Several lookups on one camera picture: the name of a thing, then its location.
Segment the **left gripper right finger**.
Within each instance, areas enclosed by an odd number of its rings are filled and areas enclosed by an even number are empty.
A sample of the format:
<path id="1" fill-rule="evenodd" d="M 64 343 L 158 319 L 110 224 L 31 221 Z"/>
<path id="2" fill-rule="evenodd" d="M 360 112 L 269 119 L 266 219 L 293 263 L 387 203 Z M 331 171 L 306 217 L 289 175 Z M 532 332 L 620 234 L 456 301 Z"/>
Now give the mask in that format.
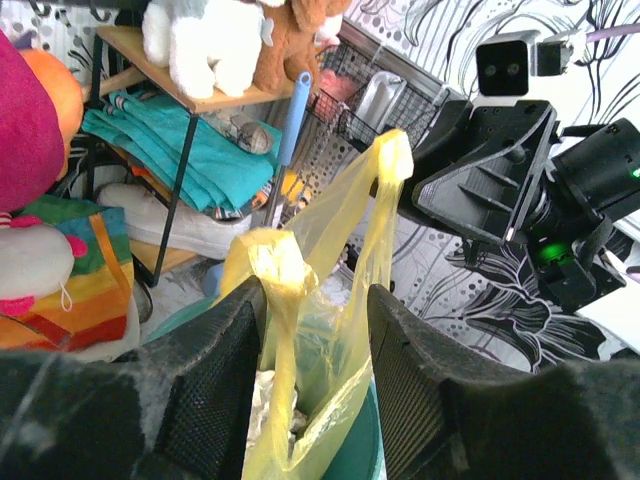
<path id="1" fill-rule="evenodd" d="M 526 373 L 367 295 L 391 479 L 635 479 L 639 363 L 567 361 Z"/>

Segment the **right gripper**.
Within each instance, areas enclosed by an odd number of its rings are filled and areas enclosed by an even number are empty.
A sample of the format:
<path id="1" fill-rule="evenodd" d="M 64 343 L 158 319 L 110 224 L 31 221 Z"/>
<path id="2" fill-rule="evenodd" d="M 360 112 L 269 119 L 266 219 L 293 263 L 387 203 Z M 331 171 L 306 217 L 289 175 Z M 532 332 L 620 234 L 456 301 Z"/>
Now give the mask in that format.
<path id="1" fill-rule="evenodd" d="M 412 152 L 399 214 L 472 241 L 524 244 L 555 120 L 547 101 L 446 101 Z"/>

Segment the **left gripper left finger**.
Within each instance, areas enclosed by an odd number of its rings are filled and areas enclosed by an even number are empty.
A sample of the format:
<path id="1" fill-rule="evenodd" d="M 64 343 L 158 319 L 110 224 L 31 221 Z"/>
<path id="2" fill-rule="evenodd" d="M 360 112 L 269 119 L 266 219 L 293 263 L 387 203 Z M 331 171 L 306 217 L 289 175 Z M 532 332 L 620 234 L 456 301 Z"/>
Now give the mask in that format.
<path id="1" fill-rule="evenodd" d="M 249 278 L 111 363 L 3 353 L 2 477 L 239 478 L 265 307 Z"/>

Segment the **teal trash bin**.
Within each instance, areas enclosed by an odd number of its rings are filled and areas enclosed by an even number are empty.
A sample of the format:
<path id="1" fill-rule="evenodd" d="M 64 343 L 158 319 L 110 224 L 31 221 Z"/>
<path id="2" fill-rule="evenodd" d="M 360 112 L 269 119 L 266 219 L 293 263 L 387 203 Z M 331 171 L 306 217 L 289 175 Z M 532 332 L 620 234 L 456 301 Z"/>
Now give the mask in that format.
<path id="1" fill-rule="evenodd" d="M 182 308 L 155 328 L 142 344 L 156 340 L 196 318 L 204 313 L 213 301 L 214 297 L 207 297 Z M 374 382 L 370 383 L 363 406 L 323 478 L 337 480 L 387 478 Z"/>

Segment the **yellow trash bag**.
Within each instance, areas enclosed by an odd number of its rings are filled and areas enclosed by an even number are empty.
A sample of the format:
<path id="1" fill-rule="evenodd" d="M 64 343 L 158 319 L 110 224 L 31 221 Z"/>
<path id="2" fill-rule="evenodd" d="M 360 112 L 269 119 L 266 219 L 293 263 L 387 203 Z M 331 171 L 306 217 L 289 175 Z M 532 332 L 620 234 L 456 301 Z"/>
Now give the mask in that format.
<path id="1" fill-rule="evenodd" d="M 318 479 L 342 446 L 372 379 L 367 292 L 391 280 L 397 205 L 412 173 L 407 134 L 388 131 L 284 227 L 232 242 L 220 294 L 250 276 L 260 280 L 267 300 L 260 364 L 275 373 L 244 478 Z M 322 284 L 361 220 L 368 228 L 349 301 L 340 306 Z"/>

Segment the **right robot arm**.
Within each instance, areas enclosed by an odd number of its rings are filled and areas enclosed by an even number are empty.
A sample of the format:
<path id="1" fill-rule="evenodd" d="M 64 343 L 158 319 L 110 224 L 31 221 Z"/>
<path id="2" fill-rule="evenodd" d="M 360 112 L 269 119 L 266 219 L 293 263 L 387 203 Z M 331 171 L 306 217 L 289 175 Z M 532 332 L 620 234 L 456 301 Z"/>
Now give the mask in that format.
<path id="1" fill-rule="evenodd" d="M 559 155 L 552 105 L 444 104 L 414 150 L 399 213 L 463 240 L 520 244 L 542 295 L 576 311 L 624 286 L 605 258 L 613 225 L 639 207 L 639 133 L 626 119 L 588 129 Z"/>

